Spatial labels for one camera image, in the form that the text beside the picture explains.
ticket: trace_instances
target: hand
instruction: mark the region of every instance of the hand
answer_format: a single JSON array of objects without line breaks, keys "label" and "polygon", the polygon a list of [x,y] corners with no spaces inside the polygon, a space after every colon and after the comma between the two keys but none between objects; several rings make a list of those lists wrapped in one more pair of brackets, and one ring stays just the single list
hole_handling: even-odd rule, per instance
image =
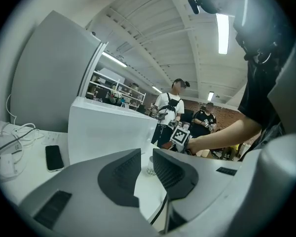
[{"label": "hand", "polygon": [[156,119],[157,120],[164,120],[167,115],[168,115],[168,113],[157,113]]},{"label": "hand", "polygon": [[187,144],[187,149],[189,149],[192,153],[192,155],[196,155],[196,153],[199,151],[198,149],[198,143],[197,143],[197,138],[195,139],[190,139],[188,144]]},{"label": "hand", "polygon": [[169,122],[169,126],[173,128],[176,128],[178,124],[179,124],[179,121],[176,119]]}]

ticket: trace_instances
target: black smartphone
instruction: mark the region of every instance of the black smartphone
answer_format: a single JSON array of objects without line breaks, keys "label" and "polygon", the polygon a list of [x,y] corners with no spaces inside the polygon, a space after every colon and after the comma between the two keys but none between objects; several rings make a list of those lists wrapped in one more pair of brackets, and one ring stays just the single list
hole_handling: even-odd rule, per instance
[{"label": "black smartphone", "polygon": [[45,147],[46,152],[46,164],[49,172],[54,172],[64,168],[64,162],[61,158],[59,146],[47,146]]}]

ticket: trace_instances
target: white box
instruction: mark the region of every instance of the white box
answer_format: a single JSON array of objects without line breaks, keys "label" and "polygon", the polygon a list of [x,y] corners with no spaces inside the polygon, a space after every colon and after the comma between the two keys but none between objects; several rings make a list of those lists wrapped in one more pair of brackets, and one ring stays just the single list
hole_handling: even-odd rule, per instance
[{"label": "white box", "polygon": [[119,151],[148,149],[157,120],[123,107],[77,97],[70,108],[70,164]]}]

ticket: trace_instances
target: black t-shirt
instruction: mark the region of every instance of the black t-shirt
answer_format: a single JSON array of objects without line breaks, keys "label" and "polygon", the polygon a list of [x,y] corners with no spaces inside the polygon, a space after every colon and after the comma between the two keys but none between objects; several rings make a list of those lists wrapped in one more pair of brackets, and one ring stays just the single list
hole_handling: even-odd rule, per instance
[{"label": "black t-shirt", "polygon": [[[198,111],[194,117],[194,119],[198,119],[203,122],[208,122],[208,124],[216,124],[216,118],[213,114],[206,115],[204,111]],[[210,134],[211,132],[208,130],[208,128],[204,127],[201,124],[195,124],[193,123],[191,126],[191,134],[194,138]]]},{"label": "black t-shirt", "polygon": [[248,151],[260,149],[284,134],[280,119],[267,95],[275,85],[281,66],[275,61],[256,65],[248,61],[248,82],[238,110],[262,126],[260,137]]}]

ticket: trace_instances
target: shelf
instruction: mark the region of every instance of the shelf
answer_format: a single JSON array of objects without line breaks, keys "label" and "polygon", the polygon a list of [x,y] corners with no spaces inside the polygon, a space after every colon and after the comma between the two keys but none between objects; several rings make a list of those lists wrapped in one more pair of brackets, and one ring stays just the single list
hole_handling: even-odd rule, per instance
[{"label": "shelf", "polygon": [[[99,87],[103,87],[103,88],[105,88],[105,89],[111,90],[111,88],[106,87],[106,86],[103,86],[103,85],[101,85],[101,84],[99,84],[99,83],[92,82],[92,81],[91,81],[90,83],[91,83],[91,84],[94,84],[94,85],[97,85],[97,86],[99,86]],[[136,100],[136,101],[139,101],[141,104],[143,104],[143,101],[140,100],[140,99],[137,99],[137,98],[135,98],[135,97],[131,97],[131,96],[129,96],[129,95],[123,93],[123,92],[120,92],[120,93],[121,93],[123,96],[125,96],[125,97],[129,97],[129,98],[134,99],[134,100]]]},{"label": "shelf", "polygon": [[140,99],[137,99],[137,98],[135,98],[135,97],[131,97],[131,96],[129,96],[129,95],[123,93],[123,92],[120,92],[120,93],[121,93],[123,96],[125,96],[125,97],[129,97],[129,98],[131,98],[131,99],[137,100],[137,101],[139,101],[141,104],[143,104],[143,102],[142,102]]},{"label": "shelf", "polygon": [[102,87],[102,88],[105,88],[105,89],[108,89],[108,90],[110,90],[111,88],[109,88],[109,87],[106,87],[106,86],[104,86],[104,85],[101,85],[101,84],[99,84],[99,83],[96,83],[96,82],[90,82],[91,84],[94,84],[94,85],[97,85],[97,86],[99,86],[99,87]]},{"label": "shelf", "polygon": [[124,90],[119,90],[119,92],[124,93],[124,94],[128,94],[128,92],[124,91]]},{"label": "shelf", "polygon": [[98,75],[100,75],[100,76],[102,76],[102,77],[104,77],[104,78],[107,78],[107,79],[112,80],[112,81],[114,81],[114,82],[117,83],[117,81],[114,80],[113,78],[110,78],[110,77],[108,77],[108,76],[106,76],[106,75],[103,75],[103,74],[101,74],[101,73],[98,72],[98,71],[93,71],[93,73],[94,73],[94,74],[98,74]]},{"label": "shelf", "polygon": [[139,91],[136,91],[136,90],[132,89],[132,88],[129,87],[129,86],[126,86],[125,84],[123,84],[123,83],[121,83],[121,82],[120,82],[118,85],[120,85],[120,84],[123,85],[123,86],[125,86],[126,88],[129,88],[130,90],[132,90],[132,93],[133,93],[133,92],[136,92],[136,93],[138,93],[138,94],[140,94],[140,95],[143,95],[143,96],[145,95],[145,94],[142,94],[142,93],[139,92]]},{"label": "shelf", "polygon": [[[104,77],[104,78],[107,78],[107,79],[109,79],[109,80],[112,80],[112,81],[114,81],[114,82],[116,82],[116,83],[118,82],[118,81],[116,81],[116,80],[114,80],[114,79],[112,79],[112,78],[110,78],[110,77],[108,77],[108,76],[106,76],[106,75],[101,74],[101,73],[98,72],[98,71],[93,71],[93,73],[98,74],[98,75],[100,75],[100,76],[102,76],[102,77]],[[125,85],[125,84],[123,84],[123,83],[121,83],[121,82],[118,82],[118,85],[123,85],[124,87],[129,88],[130,90],[132,90],[132,93],[133,93],[133,92],[136,92],[137,94],[140,94],[140,95],[145,96],[145,94],[142,94],[141,92],[136,91],[136,90],[132,89],[131,87],[129,87],[129,86],[127,86],[127,85]]]},{"label": "shelf", "polygon": [[129,106],[132,106],[132,107],[135,107],[135,108],[138,108],[139,106],[136,106],[136,105],[131,105],[129,103],[124,103],[125,105],[129,105]]}]

